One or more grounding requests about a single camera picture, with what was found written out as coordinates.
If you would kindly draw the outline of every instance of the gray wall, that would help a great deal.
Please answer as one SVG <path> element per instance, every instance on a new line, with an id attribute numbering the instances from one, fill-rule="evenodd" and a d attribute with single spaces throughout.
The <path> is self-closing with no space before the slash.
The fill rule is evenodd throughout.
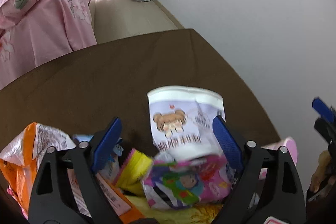
<path id="1" fill-rule="evenodd" d="M 336 0 L 158 1 L 229 62 L 279 135 L 296 140 L 306 190 L 327 148 L 314 131 L 311 101 L 336 106 Z"/>

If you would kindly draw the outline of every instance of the pink bed sheet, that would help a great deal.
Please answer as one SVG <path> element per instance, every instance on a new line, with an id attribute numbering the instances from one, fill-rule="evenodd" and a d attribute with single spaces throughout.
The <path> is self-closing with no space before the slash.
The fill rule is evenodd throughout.
<path id="1" fill-rule="evenodd" d="M 0 89 L 26 72 L 97 44 L 90 0 L 0 0 Z"/>

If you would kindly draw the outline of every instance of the blue rubber pad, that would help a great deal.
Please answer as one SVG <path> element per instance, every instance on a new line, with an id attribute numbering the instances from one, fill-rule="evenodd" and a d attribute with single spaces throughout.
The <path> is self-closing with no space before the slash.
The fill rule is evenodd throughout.
<path id="1" fill-rule="evenodd" d="M 313 100 L 313 109 L 317 111 L 318 114 L 321 115 L 323 119 L 325 119 L 329 123 L 333 123 L 335 116 L 332 110 L 319 98 L 316 97 Z"/>
<path id="2" fill-rule="evenodd" d="M 121 129 L 121 120 L 116 118 L 114 123 L 112 123 L 106 130 L 104 137 L 94 151 L 93 163 L 91 166 L 91 170 L 94 174 L 105 167 L 106 162 L 113 153 L 113 148 L 119 140 Z"/>
<path id="3" fill-rule="evenodd" d="M 219 117 L 215 117 L 213 119 L 212 130 L 225 154 L 225 157 L 227 158 L 227 161 L 229 162 L 230 167 L 239 172 L 242 171 L 244 168 L 242 152 Z"/>

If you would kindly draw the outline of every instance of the wooden floor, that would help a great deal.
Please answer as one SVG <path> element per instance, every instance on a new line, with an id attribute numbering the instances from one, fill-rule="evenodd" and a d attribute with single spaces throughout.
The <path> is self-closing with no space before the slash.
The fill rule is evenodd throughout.
<path id="1" fill-rule="evenodd" d="M 97 43 L 134 35 L 177 29 L 151 0 L 96 0 L 94 34 Z"/>

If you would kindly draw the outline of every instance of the metal screw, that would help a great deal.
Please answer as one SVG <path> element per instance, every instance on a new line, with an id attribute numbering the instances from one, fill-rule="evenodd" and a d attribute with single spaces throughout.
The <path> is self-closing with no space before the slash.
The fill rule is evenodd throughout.
<path id="1" fill-rule="evenodd" d="M 288 152 L 288 149 L 286 146 L 281 146 L 280 147 L 280 151 L 283 152 L 283 153 L 287 153 Z"/>
<path id="2" fill-rule="evenodd" d="M 89 146 L 89 142 L 87 141 L 82 141 L 78 145 L 79 148 L 87 148 L 88 146 Z"/>
<path id="3" fill-rule="evenodd" d="M 48 154 L 51 154 L 51 153 L 53 153 L 55 150 L 56 150 L 55 147 L 50 146 L 50 147 L 48 147 L 48 149 L 47 149 L 47 153 L 48 153 Z"/>
<path id="4" fill-rule="evenodd" d="M 248 141 L 248 142 L 247 142 L 247 146 L 248 146 L 248 147 L 251 147 L 251 148 L 254 148 L 254 147 L 257 146 L 257 144 L 256 144 L 254 141 Z"/>

